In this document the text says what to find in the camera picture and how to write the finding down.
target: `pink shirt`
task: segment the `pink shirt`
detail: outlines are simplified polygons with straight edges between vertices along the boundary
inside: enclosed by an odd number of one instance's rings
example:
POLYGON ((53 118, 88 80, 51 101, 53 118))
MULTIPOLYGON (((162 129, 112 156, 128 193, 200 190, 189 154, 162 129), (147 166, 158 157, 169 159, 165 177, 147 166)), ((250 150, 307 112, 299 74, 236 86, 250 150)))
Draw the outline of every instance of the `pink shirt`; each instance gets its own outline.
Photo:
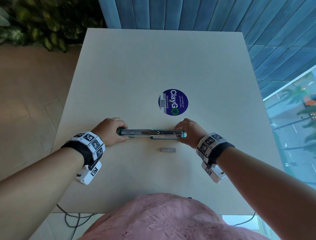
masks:
POLYGON ((156 193, 139 196, 103 215, 79 239, 268 238, 246 228, 227 225, 219 215, 197 200, 156 193))

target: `white table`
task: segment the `white table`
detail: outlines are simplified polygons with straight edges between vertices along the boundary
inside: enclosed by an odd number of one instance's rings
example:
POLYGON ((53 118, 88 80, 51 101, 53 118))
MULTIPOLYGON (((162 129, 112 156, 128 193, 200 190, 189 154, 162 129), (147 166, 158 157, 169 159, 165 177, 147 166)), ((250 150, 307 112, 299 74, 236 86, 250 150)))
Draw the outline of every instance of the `white table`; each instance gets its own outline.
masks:
MULTIPOLYGON (((88 29, 53 151, 106 117, 121 117, 131 129, 172 129, 187 117, 283 170, 242 33, 88 29), (168 89, 188 97, 183 114, 160 110, 159 95, 168 89)), ((104 213, 140 194, 164 192, 218 214, 252 214, 229 179, 215 184, 201 162, 177 140, 133 138, 107 148, 90 185, 73 182, 59 204, 68 212, 104 213), (166 147, 177 152, 160 152, 166 147)))

